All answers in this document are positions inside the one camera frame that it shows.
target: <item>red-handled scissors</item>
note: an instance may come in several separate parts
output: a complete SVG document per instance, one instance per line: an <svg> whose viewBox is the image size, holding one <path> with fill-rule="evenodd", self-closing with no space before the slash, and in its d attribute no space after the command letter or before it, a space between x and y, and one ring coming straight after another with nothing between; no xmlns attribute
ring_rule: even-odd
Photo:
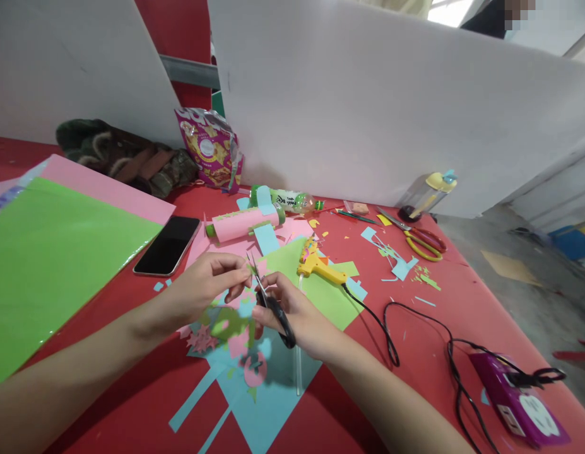
<svg viewBox="0 0 585 454"><path fill-rule="evenodd" d="M391 216L388 212L383 210L383 208L378 207L378 209L385 218L404 231L404 235L407 236L406 242L414 252L423 257L423 259L431 262L439 262L442 259L442 254L448 250L448 247L441 238L434 235L432 232L429 232L429 230L407 226ZM427 255L425 252L422 252L415 243L420 244L422 247L432 252L433 255Z"/></svg>

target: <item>scissors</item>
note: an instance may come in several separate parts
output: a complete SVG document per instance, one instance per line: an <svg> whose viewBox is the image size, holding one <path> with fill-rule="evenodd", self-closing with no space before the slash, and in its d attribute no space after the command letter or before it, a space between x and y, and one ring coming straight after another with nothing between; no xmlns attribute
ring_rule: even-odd
<svg viewBox="0 0 585 454"><path fill-rule="evenodd" d="M388 212L383 210L383 208L378 207L378 209L385 218L404 231L404 235L407 236L406 242L414 252L423 257L423 259L431 262L439 262L442 259L442 254L448 250L448 247L441 238L435 236L433 233L429 232L429 230L407 226L391 216ZM427 255L425 252L422 252L415 243L420 244L422 247L432 252L433 255Z"/></svg>
<svg viewBox="0 0 585 454"><path fill-rule="evenodd" d="M246 253L246 257L248 257L248 262L250 262L250 257L248 253ZM294 337L294 333L292 332L292 327L290 326L290 322L288 321L288 317L286 317L286 313L284 309L281 308L278 300L276 300L272 296L268 296L267 292L265 292L265 288L263 287L263 283L261 282L261 276L259 276L259 269L256 267L256 262L254 261L254 254L252 254L252 273L256 276L256 279L259 281L259 288L260 291L256 293L256 301L263 307L270 309L275 318L281 324L281 327L284 328L285 334L280 334L284 345L286 345L289 349L294 348L297 344L297 340Z"/></svg>

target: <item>hand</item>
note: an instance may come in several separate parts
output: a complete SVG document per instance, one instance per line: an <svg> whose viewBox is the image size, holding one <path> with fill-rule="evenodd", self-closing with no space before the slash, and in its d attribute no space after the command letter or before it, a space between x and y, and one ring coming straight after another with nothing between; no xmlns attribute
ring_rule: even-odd
<svg viewBox="0 0 585 454"><path fill-rule="evenodd" d="M268 295L274 296L286 312L297 344L307 354L320 361L326 361L336 349L338 339L343 332L336 328L289 278L280 272L264 276L261 281ZM262 306L252 309L252 318L256 321L254 337L263 335L263 327L269 327L284 334L273 312Z"/></svg>
<svg viewBox="0 0 585 454"><path fill-rule="evenodd" d="M156 298L159 325L169 332L195 322L221 293L225 302L250 288L252 276L246 260L229 253L206 252L199 256L170 287Z"/></svg>

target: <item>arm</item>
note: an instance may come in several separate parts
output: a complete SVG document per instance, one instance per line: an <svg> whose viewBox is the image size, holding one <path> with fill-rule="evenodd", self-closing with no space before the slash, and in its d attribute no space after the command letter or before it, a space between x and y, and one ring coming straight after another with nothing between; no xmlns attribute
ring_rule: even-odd
<svg viewBox="0 0 585 454"><path fill-rule="evenodd" d="M219 294L250 286L242 257L202 255L168 289L0 384L0 453L44 451L120 376Z"/></svg>
<svg viewBox="0 0 585 454"><path fill-rule="evenodd" d="M328 366L390 452L473 452L425 399L338 330L287 277L270 274L263 278L263 286L269 285L275 286L269 291L281 301L299 346ZM252 317L257 323L257 337L262 335L263 326L282 332L271 311L256 306Z"/></svg>

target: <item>smartphone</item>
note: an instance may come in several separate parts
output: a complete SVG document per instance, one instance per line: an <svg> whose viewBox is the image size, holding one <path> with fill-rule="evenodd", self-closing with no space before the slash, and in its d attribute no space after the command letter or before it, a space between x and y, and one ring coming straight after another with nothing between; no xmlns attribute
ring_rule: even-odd
<svg viewBox="0 0 585 454"><path fill-rule="evenodd" d="M134 266L133 272L150 276L174 274L195 238L199 224L199 219L172 216Z"/></svg>

